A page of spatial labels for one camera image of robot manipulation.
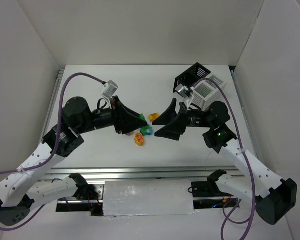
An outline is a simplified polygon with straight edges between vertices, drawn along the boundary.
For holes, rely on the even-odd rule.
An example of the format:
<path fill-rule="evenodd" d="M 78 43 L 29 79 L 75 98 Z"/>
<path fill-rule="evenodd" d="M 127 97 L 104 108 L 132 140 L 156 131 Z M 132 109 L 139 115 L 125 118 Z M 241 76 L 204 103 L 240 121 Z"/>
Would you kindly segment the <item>yellow curved lego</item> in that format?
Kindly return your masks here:
<path fill-rule="evenodd" d="M 155 121 L 159 116 L 160 116 L 159 113 L 152 113 L 152 114 L 150 114 L 150 115 L 148 116 L 148 119 L 149 119 L 150 122 L 153 122 L 153 121 Z"/>

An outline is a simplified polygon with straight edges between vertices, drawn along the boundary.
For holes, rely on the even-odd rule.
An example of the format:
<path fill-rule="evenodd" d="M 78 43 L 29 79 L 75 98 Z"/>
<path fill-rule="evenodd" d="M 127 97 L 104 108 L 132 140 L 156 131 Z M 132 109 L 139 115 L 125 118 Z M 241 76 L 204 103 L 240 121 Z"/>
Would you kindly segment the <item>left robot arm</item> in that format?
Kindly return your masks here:
<path fill-rule="evenodd" d="M 113 126 L 124 135 L 147 125 L 117 96 L 110 99 L 109 107 L 94 111 L 85 98 L 71 98 L 62 108 L 61 121 L 43 137 L 32 155 L 0 182 L 0 223 L 14 230 L 32 210 L 62 198 L 98 200 L 96 188 L 79 173 L 41 186 L 35 184 L 84 143 L 82 134 Z"/>

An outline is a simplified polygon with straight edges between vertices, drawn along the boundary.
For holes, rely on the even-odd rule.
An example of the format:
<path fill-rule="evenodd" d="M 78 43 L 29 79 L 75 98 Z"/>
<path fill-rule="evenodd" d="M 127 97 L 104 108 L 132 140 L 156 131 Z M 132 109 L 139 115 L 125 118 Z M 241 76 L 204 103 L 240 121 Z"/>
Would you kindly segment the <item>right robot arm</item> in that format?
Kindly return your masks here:
<path fill-rule="evenodd" d="M 240 183 L 226 171 L 217 170 L 208 177 L 211 191 L 252 203 L 259 217 L 272 226 L 295 207 L 297 183 L 271 171 L 243 146 L 239 135 L 227 126 L 231 117 L 225 103 L 215 101 L 204 111 L 188 110 L 183 102 L 176 111 L 176 105 L 174 98 L 167 110 L 153 121 L 153 125 L 162 127 L 154 135 L 179 141 L 187 127 L 208 128 L 202 135 L 206 146 L 229 160 L 251 181 L 250 185 Z"/>

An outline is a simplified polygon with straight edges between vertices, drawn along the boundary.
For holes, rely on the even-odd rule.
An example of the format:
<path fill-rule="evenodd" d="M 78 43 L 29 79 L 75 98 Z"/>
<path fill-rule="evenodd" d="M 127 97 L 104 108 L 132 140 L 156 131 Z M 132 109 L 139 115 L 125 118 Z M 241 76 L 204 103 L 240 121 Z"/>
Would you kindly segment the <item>green lego brick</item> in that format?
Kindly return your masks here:
<path fill-rule="evenodd" d="M 139 118 L 140 118 L 141 120 L 143 120 L 143 121 L 146 121 L 146 118 L 145 118 L 145 116 L 144 116 L 142 113 L 139 115 Z"/>

